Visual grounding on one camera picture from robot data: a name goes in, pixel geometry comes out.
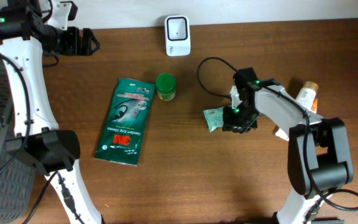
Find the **light green wipes pack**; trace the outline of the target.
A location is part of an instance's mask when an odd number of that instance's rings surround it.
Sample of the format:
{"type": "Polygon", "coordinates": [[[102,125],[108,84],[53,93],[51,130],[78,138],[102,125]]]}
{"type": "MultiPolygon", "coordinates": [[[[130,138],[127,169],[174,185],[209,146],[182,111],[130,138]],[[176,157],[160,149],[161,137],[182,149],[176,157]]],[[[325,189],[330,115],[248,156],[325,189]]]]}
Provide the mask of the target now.
{"type": "Polygon", "coordinates": [[[208,124],[208,129],[211,133],[215,129],[223,127],[223,107],[204,110],[203,114],[208,124]]]}

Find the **white cream tube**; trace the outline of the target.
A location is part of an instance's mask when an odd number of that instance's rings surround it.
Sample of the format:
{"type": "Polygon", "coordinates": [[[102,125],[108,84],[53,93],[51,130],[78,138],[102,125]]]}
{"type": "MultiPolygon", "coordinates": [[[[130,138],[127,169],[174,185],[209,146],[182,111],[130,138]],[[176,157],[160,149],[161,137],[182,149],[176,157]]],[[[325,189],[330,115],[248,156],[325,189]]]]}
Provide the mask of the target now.
{"type": "Polygon", "coordinates": [[[303,84],[301,90],[298,92],[295,101],[301,106],[311,111],[311,106],[317,95],[319,86],[315,82],[307,81],[303,84]]]}

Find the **orange Kleenex tissue pack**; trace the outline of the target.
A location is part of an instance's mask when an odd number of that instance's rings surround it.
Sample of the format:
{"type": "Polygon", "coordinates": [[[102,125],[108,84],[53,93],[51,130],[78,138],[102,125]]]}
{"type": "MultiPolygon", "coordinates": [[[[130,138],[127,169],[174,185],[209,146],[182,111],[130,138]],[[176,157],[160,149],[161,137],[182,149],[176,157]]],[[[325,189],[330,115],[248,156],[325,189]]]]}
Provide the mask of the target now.
{"type": "Polygon", "coordinates": [[[311,106],[311,111],[316,114],[317,109],[318,109],[318,99],[315,98],[314,101],[313,101],[313,104],[311,106]]]}

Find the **green lidded jar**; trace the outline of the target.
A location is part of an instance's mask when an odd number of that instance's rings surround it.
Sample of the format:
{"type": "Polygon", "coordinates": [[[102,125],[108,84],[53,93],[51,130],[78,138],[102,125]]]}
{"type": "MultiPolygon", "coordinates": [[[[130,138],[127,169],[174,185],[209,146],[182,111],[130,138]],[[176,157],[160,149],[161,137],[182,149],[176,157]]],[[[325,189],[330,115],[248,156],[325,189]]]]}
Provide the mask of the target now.
{"type": "Polygon", "coordinates": [[[170,73],[162,73],[156,79],[158,97],[163,101],[174,99],[177,91],[177,81],[170,73]]]}

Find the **green 3M gloves packet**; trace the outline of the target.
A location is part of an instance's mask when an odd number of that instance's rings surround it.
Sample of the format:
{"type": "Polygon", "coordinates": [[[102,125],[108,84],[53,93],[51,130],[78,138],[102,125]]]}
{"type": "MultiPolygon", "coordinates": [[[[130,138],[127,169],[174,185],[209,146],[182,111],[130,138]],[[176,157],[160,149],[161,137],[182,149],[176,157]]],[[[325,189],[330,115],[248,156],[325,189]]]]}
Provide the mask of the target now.
{"type": "Polygon", "coordinates": [[[154,91],[153,83],[119,79],[94,156],[96,159],[129,166],[138,164],[154,91]]]}

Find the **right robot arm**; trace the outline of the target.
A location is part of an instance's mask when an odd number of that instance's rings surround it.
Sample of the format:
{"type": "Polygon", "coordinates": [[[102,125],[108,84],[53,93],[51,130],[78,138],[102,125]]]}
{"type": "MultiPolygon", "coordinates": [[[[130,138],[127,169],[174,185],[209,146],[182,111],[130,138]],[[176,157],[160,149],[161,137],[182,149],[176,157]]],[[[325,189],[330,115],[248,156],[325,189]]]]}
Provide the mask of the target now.
{"type": "Polygon", "coordinates": [[[312,223],[323,204],[354,178],[346,125],[324,118],[296,102],[276,79],[259,80],[253,68],[237,70],[230,106],[223,109],[223,130],[246,133],[257,118],[270,118],[289,138],[287,172],[291,192],[271,223],[312,223]]]}

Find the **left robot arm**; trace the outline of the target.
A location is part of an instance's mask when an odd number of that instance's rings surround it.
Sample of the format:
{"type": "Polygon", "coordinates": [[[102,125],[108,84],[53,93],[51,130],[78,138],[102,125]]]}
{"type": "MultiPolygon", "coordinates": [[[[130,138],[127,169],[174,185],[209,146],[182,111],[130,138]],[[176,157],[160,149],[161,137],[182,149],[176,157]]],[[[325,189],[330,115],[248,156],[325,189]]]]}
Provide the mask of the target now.
{"type": "Polygon", "coordinates": [[[14,138],[5,146],[13,159],[36,169],[53,187],[71,223],[102,223],[80,172],[80,143],[59,128],[49,103],[42,59],[90,56],[99,42],[89,28],[69,26],[72,1],[9,1],[0,9],[0,58],[14,107],[14,138]]]}

